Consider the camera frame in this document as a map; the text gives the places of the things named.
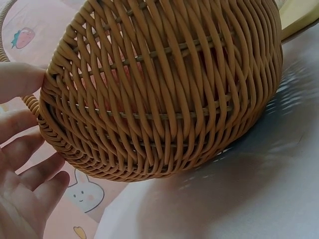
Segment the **bunny print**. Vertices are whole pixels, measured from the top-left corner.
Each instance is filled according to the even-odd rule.
[[[75,179],[76,183],[67,188],[65,195],[84,213],[88,213],[103,201],[104,190],[77,169],[75,169]]]

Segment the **hand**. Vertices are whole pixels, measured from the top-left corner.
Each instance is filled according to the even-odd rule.
[[[43,77],[42,69],[0,63],[0,104],[32,94],[41,87]],[[0,145],[36,125],[29,110],[0,115]],[[0,148],[0,238],[43,238],[46,221],[69,184],[69,175],[59,172],[65,161],[57,153],[19,175],[15,173],[42,144],[35,129]]]

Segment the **tan rattan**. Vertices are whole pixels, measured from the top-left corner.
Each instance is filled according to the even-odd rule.
[[[24,102],[75,168],[114,181],[161,178],[246,133],[282,63],[274,0],[87,0],[39,102]]]

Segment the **basket handle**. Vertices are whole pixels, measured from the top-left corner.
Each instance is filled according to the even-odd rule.
[[[9,0],[4,7],[0,11],[0,62],[10,62],[7,54],[5,53],[3,42],[2,42],[2,27],[4,19],[12,8],[12,6],[16,3],[17,0]],[[30,109],[30,111],[38,118],[39,117],[39,100],[34,96],[25,96],[21,97],[26,106]]]

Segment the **white table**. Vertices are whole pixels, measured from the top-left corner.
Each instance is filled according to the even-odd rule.
[[[318,239],[319,24],[284,45],[281,87],[219,161],[130,184],[95,239]]]

